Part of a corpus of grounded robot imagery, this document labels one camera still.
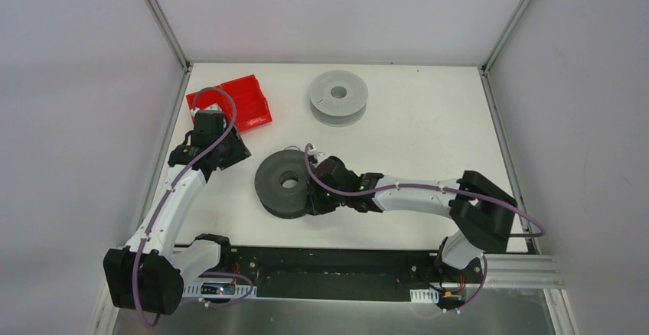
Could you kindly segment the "dark grey spool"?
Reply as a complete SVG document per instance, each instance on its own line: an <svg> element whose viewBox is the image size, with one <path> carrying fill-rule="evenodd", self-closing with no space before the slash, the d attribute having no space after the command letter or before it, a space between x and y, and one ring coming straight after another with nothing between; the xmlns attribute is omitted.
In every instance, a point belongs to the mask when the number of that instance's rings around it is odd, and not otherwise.
<svg viewBox="0 0 649 335"><path fill-rule="evenodd" d="M297 219L312 213L308 198L308 180L304 152L277 151L266 157L256 170L254 188L259 202L284 220Z"/></svg>

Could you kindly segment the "white perforated spool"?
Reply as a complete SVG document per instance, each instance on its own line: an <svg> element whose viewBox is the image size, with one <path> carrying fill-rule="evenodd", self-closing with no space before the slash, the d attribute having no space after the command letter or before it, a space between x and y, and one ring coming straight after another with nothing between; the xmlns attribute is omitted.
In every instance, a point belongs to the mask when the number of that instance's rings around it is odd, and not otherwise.
<svg viewBox="0 0 649 335"><path fill-rule="evenodd" d="M347 127L366 112L369 89L357 74L331 70L318 75L307 88L312 115L322 124Z"/></svg>

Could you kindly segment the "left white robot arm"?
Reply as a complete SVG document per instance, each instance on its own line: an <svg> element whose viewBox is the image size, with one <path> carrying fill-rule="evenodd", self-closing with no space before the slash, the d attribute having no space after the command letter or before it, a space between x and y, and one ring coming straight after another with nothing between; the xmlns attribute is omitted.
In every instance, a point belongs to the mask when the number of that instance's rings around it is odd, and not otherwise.
<svg viewBox="0 0 649 335"><path fill-rule="evenodd" d="M103 268L112 303L117 308L170 315L184 289L209 271L224 277L233 256L223 250L229 240L203 233L179 253L175 243L194 201L216 170L250 157L233 122L223 112L200 110L192 130L171 151L163 187L139 228L121 248L111 248Z"/></svg>

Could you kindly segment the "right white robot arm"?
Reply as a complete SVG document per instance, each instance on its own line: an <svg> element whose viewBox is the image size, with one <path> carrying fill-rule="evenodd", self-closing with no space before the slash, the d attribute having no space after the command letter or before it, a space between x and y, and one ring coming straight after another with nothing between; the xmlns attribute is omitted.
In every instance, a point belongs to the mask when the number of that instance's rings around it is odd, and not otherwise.
<svg viewBox="0 0 649 335"><path fill-rule="evenodd" d="M451 220L456 232L444 238L435 273L444 281L462 275L483 253L507 251L517 203L477 171L446 181L404 180L381 173L357 175L340 158L305 158L308 202L315 215L347 207L359 213L409 211Z"/></svg>

